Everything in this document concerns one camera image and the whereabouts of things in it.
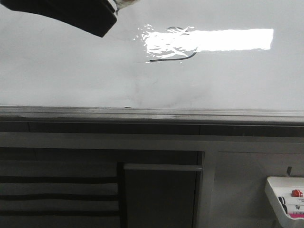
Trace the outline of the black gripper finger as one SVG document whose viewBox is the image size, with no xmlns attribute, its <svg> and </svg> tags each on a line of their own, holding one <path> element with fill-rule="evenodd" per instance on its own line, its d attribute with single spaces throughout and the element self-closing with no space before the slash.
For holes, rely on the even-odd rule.
<svg viewBox="0 0 304 228">
<path fill-rule="evenodd" d="M 2 0 L 13 10 L 53 18 L 98 37 L 117 22 L 114 8 L 107 0 Z"/>
</svg>

